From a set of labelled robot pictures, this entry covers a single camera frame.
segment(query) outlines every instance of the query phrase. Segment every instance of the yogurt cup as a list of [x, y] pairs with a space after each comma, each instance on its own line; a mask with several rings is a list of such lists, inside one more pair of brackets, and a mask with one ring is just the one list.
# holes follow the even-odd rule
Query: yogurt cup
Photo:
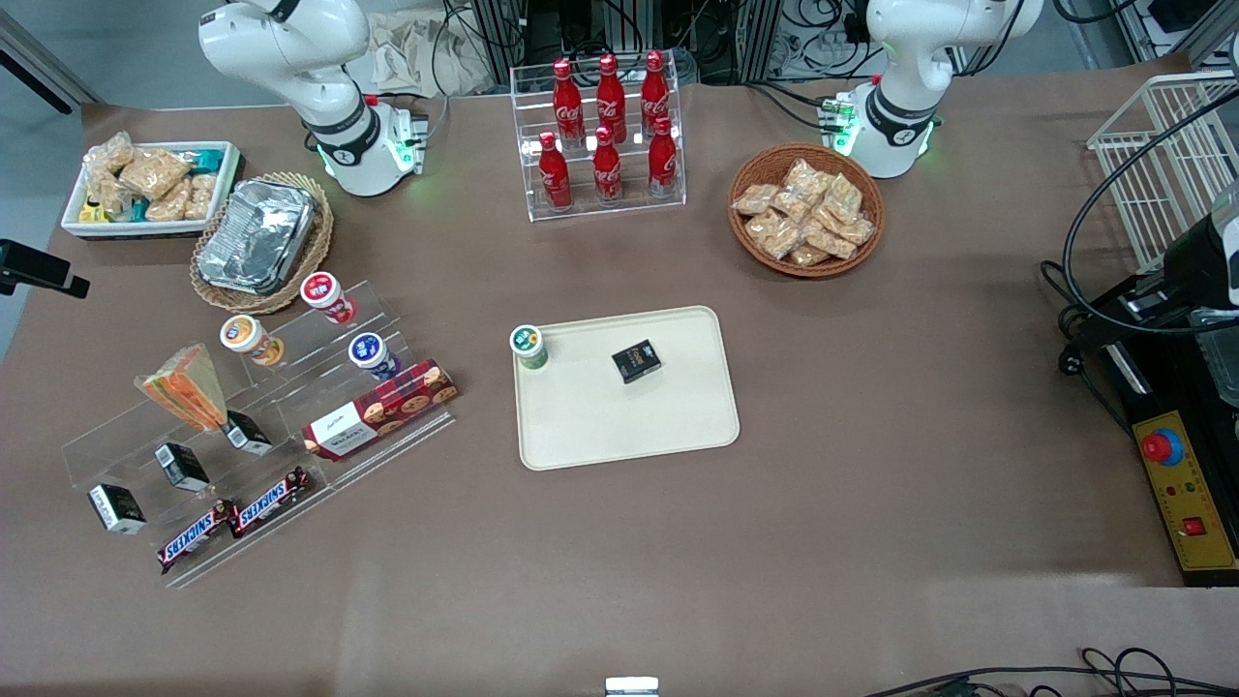
[[348, 343], [348, 358], [378, 381], [392, 380], [400, 373], [400, 358], [388, 352], [387, 342], [373, 331], [353, 337]]
[[284, 339], [274, 338], [263, 322], [249, 314], [234, 314], [219, 327], [219, 342], [229, 352], [244, 354], [260, 366], [274, 366], [284, 358]]
[[520, 365], [532, 371], [545, 366], [546, 359], [550, 358], [546, 354], [546, 342], [543, 340], [541, 329], [532, 323], [523, 323], [512, 329], [508, 345], [512, 347], [512, 353], [517, 355]]
[[315, 271], [301, 281], [301, 298], [332, 323], [348, 323], [357, 313], [353, 298], [344, 295], [339, 281], [327, 271]]

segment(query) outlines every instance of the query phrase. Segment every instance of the red bottle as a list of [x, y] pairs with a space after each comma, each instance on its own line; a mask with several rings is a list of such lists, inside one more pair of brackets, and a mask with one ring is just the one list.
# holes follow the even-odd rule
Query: red bottle
[[550, 199], [550, 209], [561, 213], [572, 207], [572, 184], [567, 181], [567, 160], [555, 149], [555, 134], [544, 131], [538, 136], [543, 154], [538, 168], [543, 175], [543, 187]]
[[628, 139], [628, 124], [624, 123], [623, 85], [616, 77], [618, 67], [615, 53], [603, 53], [598, 58], [598, 72], [602, 73], [598, 80], [598, 121], [611, 129], [616, 142], [623, 142]]
[[598, 203], [610, 208], [623, 198], [620, 152], [616, 151], [610, 128], [600, 125], [593, 134], [598, 137], [598, 149], [593, 151], [593, 187], [598, 189]]
[[670, 198], [675, 193], [675, 141], [672, 140], [672, 119], [654, 119], [654, 137], [649, 141], [649, 193], [654, 198]]
[[581, 113], [581, 90], [572, 82], [572, 63], [567, 58], [560, 58], [551, 68], [555, 71], [555, 92], [550, 102], [555, 108], [559, 137], [564, 142], [564, 150], [584, 150], [585, 114]]
[[663, 52], [646, 53], [646, 82], [641, 84], [641, 132], [649, 142], [654, 137], [654, 120], [667, 115], [667, 77], [663, 74]]

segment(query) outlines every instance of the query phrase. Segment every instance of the white tray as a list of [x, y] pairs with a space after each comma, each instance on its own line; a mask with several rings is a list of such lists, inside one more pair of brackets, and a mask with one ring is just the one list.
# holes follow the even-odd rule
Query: white tray
[[[513, 357], [520, 462], [554, 470], [722, 448], [740, 415], [719, 316], [704, 305], [541, 327], [550, 360]], [[624, 385], [611, 357], [648, 338], [663, 368]]]
[[64, 206], [61, 215], [61, 227], [73, 234], [88, 239], [152, 239], [161, 236], [197, 236], [207, 229], [207, 222], [216, 217], [219, 206], [228, 198], [232, 191], [233, 178], [237, 176], [237, 165], [240, 162], [240, 150], [227, 140], [193, 140], [183, 142], [134, 142], [135, 147], [166, 147], [167, 150], [223, 150], [224, 158], [219, 163], [216, 189], [211, 193], [211, 204], [207, 206], [207, 217], [199, 220], [144, 220], [139, 223], [83, 223], [78, 222], [78, 213], [82, 203], [85, 202], [85, 165], [78, 170], [78, 178], [73, 183], [73, 193]]

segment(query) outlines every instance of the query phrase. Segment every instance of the cookie box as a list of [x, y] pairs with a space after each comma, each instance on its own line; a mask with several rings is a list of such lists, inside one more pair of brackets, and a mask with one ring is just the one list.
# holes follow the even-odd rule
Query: cookie box
[[439, 364], [422, 361], [302, 427], [305, 448], [320, 458], [341, 461], [456, 395], [452, 379]]
[[197, 236], [207, 229], [207, 223], [216, 217], [219, 208], [228, 199], [232, 191], [233, 180], [240, 166], [240, 150], [227, 140], [192, 140], [183, 142], [134, 142], [135, 147], [164, 147], [172, 151], [186, 150], [223, 150], [224, 158], [219, 165], [216, 178], [216, 189], [211, 193], [211, 204], [207, 206], [207, 215], [201, 220], [142, 220], [128, 223], [85, 223], [78, 220], [82, 204], [85, 203], [85, 165], [78, 170], [78, 178], [73, 183], [73, 193], [64, 206], [64, 214], [61, 215], [61, 227], [83, 239], [160, 239], [166, 236]]

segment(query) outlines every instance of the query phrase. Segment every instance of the wicker basket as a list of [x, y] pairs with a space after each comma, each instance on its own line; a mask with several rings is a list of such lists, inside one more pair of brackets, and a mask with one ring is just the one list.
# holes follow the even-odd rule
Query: wicker basket
[[[797, 157], [804, 157], [804, 161], [819, 171], [830, 173], [843, 172], [864, 194], [861, 210], [873, 223], [873, 235], [869, 238], [869, 241], [861, 244], [856, 255], [851, 259], [831, 258], [812, 266], [798, 266], [788, 261], [773, 259], [762, 251], [752, 238], [748, 236], [748, 232], [745, 230], [746, 218], [731, 207], [731, 202], [740, 198], [745, 189], [755, 183], [782, 184], [783, 177], [792, 168], [792, 162]], [[882, 203], [882, 193], [877, 189], [873, 177], [869, 176], [869, 172], [856, 162], [824, 145], [784, 142], [783, 145], [762, 150], [740, 167], [740, 171], [736, 172], [736, 178], [731, 182], [731, 196], [727, 198], [727, 217], [731, 219], [731, 230], [736, 233], [736, 239], [758, 261], [788, 275], [823, 277], [852, 269], [873, 253], [877, 243], [882, 239], [882, 229], [886, 227], [886, 206]]]
[[323, 192], [322, 187], [315, 180], [292, 172], [275, 172], [255, 178], [305, 188], [318, 202], [313, 225], [306, 236], [305, 244], [301, 246], [301, 251], [297, 254], [289, 281], [273, 295], [264, 296], [228, 287], [216, 287], [202, 280], [202, 276], [198, 274], [198, 255], [202, 254], [202, 246], [211, 239], [211, 235], [219, 229], [219, 223], [223, 220], [224, 213], [228, 212], [227, 204], [219, 208], [216, 217], [211, 218], [211, 223], [207, 224], [207, 229], [203, 230], [202, 236], [198, 238], [198, 244], [193, 248], [193, 259], [190, 260], [190, 280], [193, 282], [193, 290], [216, 307], [223, 307], [238, 313], [266, 314], [296, 300], [301, 292], [301, 281], [318, 269], [318, 264], [327, 256], [327, 249], [331, 246], [331, 228], [335, 218], [331, 213], [331, 206], [327, 203], [327, 193]]

